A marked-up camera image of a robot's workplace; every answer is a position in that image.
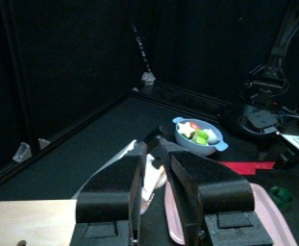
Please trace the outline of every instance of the cable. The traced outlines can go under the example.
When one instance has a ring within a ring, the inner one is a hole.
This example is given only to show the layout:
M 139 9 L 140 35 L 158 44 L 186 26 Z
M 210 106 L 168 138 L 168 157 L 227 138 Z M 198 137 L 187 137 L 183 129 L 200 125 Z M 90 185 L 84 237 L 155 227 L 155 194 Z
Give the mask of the cable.
M 243 130 L 246 130 L 246 131 L 247 131 L 250 134 L 253 134 L 253 135 L 259 135 L 259 136 L 267 135 L 267 134 L 265 134 L 263 132 L 258 133 L 258 132 L 253 131 L 249 127 L 246 127 L 246 126 L 245 126 L 245 123 L 242 122 L 242 121 L 245 120 L 245 118 L 247 118 L 246 115 L 242 115 L 242 116 L 238 117 L 238 124 L 239 124 L 239 126 L 243 128 Z
M 287 118 L 294 118 L 299 120 L 299 116 L 298 115 L 293 115 L 293 114 L 277 114 L 277 116 L 279 117 L 287 117 Z

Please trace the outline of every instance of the black backdrop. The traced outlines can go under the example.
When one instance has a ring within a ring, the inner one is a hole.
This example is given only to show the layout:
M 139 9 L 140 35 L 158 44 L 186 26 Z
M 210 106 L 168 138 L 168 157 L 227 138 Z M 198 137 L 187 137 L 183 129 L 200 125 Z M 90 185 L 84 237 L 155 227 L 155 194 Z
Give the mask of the black backdrop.
M 21 141 L 51 139 L 155 77 L 232 101 L 265 63 L 287 0 L 0 1 L 0 167 Z M 299 100 L 299 32 L 286 60 L 285 103 Z
M 154 73 L 166 83 L 234 101 L 250 71 L 265 64 L 283 21 L 287 0 L 163 1 Z M 285 73 L 282 103 L 299 101 L 299 31 Z

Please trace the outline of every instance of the red object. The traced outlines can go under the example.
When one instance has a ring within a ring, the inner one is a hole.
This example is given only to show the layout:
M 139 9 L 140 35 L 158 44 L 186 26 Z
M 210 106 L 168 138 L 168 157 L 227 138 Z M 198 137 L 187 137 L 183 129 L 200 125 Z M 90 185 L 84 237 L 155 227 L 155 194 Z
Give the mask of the red object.
M 192 123 L 192 122 L 188 122 L 188 123 L 190 123 L 190 127 L 191 127 L 192 129 L 200 130 L 200 127 L 199 127 L 195 123 Z
M 273 161 L 250 161 L 250 162 L 220 161 L 220 163 L 241 175 L 255 175 L 257 169 L 271 170 L 275 165 Z

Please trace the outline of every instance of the blue bowl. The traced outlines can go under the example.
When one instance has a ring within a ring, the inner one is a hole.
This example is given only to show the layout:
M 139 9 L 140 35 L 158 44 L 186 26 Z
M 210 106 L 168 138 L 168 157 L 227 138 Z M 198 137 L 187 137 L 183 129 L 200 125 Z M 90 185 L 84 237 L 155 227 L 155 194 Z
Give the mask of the blue bowl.
M 216 138 L 219 142 L 212 145 L 202 145 L 191 141 L 191 139 L 187 139 L 183 137 L 179 132 L 178 132 L 178 123 L 186 123 L 186 122 L 192 122 L 195 123 L 200 129 L 211 129 L 216 135 Z M 227 143 L 223 142 L 223 136 L 218 128 L 211 125 L 210 123 L 198 120 L 198 119 L 183 119 L 182 117 L 178 117 L 174 119 L 174 123 L 176 124 L 175 126 L 175 140 L 178 144 L 187 149 L 190 152 L 195 153 L 199 156 L 208 156 L 211 155 L 215 151 L 223 151 L 228 147 Z

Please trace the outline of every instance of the pink tray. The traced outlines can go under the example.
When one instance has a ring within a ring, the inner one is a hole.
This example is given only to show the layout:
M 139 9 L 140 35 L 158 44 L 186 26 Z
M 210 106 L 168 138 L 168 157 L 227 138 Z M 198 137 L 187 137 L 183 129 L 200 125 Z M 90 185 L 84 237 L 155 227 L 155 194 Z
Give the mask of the pink tray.
M 261 222 L 274 240 L 275 246 L 297 246 L 293 234 L 285 222 L 283 216 L 266 192 L 258 184 L 250 184 L 254 194 L 255 212 Z M 170 236 L 174 241 L 184 245 L 183 227 L 175 204 L 175 198 L 170 182 L 166 183 L 164 208 Z

